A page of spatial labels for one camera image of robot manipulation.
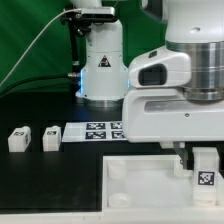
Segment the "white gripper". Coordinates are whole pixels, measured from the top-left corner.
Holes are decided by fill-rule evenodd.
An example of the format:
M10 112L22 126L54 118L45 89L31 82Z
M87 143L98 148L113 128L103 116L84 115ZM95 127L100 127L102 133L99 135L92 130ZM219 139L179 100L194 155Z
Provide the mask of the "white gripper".
M174 142L183 168L193 170L192 146L184 142L224 141L224 100L188 101L175 90L132 89L122 122L130 142Z

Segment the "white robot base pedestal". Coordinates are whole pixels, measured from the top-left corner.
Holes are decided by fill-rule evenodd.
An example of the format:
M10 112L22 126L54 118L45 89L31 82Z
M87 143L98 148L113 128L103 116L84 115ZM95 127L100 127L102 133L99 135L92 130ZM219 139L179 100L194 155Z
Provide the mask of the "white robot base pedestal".
M103 0L69 1L75 8L113 7L103 6ZM94 107L119 106L129 88L128 68L123 62L122 23L117 17L114 22L86 22L86 26L86 64L81 69L76 99Z

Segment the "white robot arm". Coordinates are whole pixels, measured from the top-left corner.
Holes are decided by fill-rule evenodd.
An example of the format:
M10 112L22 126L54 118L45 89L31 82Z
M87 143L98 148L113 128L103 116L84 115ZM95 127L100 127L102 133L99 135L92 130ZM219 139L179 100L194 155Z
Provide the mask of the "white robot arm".
M183 167L219 172L224 159L224 0L141 0L167 24L165 45L129 66L125 137L168 143Z

